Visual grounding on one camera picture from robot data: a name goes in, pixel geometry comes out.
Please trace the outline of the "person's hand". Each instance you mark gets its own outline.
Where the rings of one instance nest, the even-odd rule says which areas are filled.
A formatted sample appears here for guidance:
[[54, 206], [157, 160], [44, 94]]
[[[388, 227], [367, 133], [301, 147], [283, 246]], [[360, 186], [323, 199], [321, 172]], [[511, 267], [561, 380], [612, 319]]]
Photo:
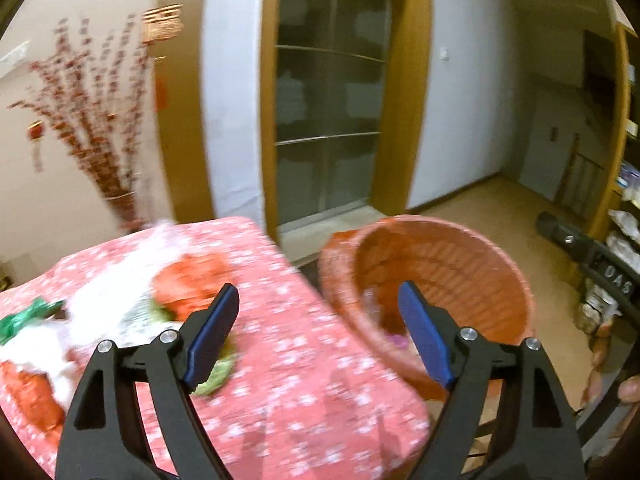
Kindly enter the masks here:
[[624, 403], [640, 402], [640, 376], [632, 376], [626, 379], [618, 388], [618, 397]]

